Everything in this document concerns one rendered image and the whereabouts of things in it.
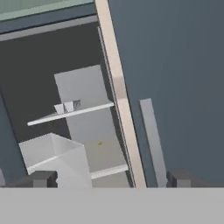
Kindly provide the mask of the white fridge drawer bin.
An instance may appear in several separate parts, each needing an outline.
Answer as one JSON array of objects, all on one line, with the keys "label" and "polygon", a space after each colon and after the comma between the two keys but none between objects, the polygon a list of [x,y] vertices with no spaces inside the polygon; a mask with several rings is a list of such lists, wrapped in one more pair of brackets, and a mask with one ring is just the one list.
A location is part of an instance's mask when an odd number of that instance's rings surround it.
[{"label": "white fridge drawer bin", "polygon": [[92,182],[83,144],[49,133],[19,144],[26,170],[56,171],[60,188],[91,188]]}]

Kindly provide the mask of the beige side panel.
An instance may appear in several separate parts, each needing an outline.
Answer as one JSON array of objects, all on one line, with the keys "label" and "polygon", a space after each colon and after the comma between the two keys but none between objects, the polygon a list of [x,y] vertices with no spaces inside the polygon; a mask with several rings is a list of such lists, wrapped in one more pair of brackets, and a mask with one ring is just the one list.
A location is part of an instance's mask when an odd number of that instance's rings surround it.
[{"label": "beige side panel", "polygon": [[130,112],[130,103],[126,91],[122,63],[116,43],[116,35],[109,9],[109,0],[94,0],[97,16],[100,24],[105,53],[107,56],[115,108],[122,131],[122,139],[128,157],[129,170],[133,185],[136,188],[145,188],[144,169],[137,145],[137,137]]}]

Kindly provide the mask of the grey fridge shelf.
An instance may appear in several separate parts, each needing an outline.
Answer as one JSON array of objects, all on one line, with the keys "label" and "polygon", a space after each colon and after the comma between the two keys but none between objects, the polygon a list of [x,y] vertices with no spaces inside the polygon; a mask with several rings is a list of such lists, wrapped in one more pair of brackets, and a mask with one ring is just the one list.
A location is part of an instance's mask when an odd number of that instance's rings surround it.
[{"label": "grey fridge shelf", "polygon": [[129,169],[122,148],[115,139],[102,141],[102,145],[98,145],[98,142],[86,143],[85,149],[92,180]]}]

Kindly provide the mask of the white fridge shelf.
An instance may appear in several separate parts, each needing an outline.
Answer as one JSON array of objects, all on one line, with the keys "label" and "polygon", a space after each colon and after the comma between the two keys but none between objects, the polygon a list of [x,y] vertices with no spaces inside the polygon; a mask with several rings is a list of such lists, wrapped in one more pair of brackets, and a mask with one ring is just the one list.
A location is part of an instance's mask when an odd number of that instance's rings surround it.
[{"label": "white fridge shelf", "polygon": [[41,124],[41,123],[48,123],[51,121],[55,121],[55,120],[59,120],[59,119],[63,119],[63,118],[67,118],[70,116],[77,116],[77,115],[81,115],[81,114],[86,114],[89,112],[94,112],[97,110],[101,110],[101,109],[107,109],[107,108],[111,108],[114,107],[115,104],[113,102],[109,102],[100,106],[95,106],[92,108],[84,108],[84,109],[80,109],[77,111],[73,111],[73,112],[69,112],[69,113],[64,113],[64,114],[51,114],[42,118],[39,118],[37,120],[34,121],[30,121],[27,123],[28,126],[32,126],[32,125],[37,125],[37,124]]}]

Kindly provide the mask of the pale green cupboard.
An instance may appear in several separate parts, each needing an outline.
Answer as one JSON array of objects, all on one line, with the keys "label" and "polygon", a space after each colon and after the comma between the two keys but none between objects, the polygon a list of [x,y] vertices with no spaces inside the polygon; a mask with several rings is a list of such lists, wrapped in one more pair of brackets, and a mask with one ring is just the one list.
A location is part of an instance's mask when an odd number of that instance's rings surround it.
[{"label": "pale green cupboard", "polygon": [[0,0],[0,21],[21,18],[38,13],[56,11],[94,0]]}]

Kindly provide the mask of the blue-grey fridge door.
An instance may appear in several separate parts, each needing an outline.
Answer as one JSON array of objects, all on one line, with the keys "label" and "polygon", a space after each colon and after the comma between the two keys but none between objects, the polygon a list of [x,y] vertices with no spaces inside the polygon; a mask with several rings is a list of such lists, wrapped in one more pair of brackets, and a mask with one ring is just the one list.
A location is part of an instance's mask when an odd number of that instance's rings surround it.
[{"label": "blue-grey fridge door", "polygon": [[140,102],[151,99],[169,170],[224,184],[224,0],[108,0],[148,186]]}]

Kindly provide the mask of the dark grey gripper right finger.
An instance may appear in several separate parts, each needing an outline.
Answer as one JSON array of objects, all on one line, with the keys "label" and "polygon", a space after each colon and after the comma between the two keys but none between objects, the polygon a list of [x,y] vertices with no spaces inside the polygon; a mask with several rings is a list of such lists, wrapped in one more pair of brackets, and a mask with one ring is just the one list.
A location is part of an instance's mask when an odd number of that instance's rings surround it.
[{"label": "dark grey gripper right finger", "polygon": [[167,187],[191,187],[191,188],[224,188],[224,184],[206,183],[195,178],[189,171],[176,170],[166,173]]}]

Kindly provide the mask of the dark fridge body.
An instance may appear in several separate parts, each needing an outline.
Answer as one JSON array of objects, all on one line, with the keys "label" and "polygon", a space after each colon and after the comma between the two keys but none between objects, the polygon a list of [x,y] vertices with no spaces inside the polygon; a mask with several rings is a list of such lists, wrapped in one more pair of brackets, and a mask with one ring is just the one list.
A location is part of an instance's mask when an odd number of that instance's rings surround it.
[{"label": "dark fridge body", "polygon": [[[97,17],[88,16],[0,35],[0,91],[20,143],[53,133],[85,144],[115,139],[128,164]],[[75,110],[114,107],[28,126],[57,114],[54,105],[80,100]],[[127,171],[92,180],[92,187],[132,187]]]}]

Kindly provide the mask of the white ice cube tray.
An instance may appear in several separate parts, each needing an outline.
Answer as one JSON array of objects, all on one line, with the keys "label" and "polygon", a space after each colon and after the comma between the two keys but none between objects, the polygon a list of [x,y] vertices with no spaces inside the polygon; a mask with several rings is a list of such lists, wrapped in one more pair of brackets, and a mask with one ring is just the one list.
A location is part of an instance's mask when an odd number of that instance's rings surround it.
[{"label": "white ice cube tray", "polygon": [[57,114],[70,113],[75,111],[81,105],[80,100],[67,101],[60,104],[54,105],[54,109]]}]

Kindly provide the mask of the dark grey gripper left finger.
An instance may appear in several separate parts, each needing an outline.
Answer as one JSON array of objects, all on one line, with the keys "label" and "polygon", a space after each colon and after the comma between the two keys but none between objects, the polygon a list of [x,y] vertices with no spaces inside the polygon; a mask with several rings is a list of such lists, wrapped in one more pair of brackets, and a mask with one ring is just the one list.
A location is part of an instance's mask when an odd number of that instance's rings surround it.
[{"label": "dark grey gripper left finger", "polygon": [[35,171],[6,187],[22,188],[57,188],[58,173],[56,171]]}]

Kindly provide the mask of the blue-grey freezer door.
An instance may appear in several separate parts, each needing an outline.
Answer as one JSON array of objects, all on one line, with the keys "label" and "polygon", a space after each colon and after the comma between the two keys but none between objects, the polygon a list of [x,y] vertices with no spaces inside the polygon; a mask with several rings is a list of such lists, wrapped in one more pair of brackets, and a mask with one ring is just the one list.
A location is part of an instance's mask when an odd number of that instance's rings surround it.
[{"label": "blue-grey freezer door", "polygon": [[27,175],[25,162],[11,125],[2,92],[0,91],[0,169],[7,184]]}]

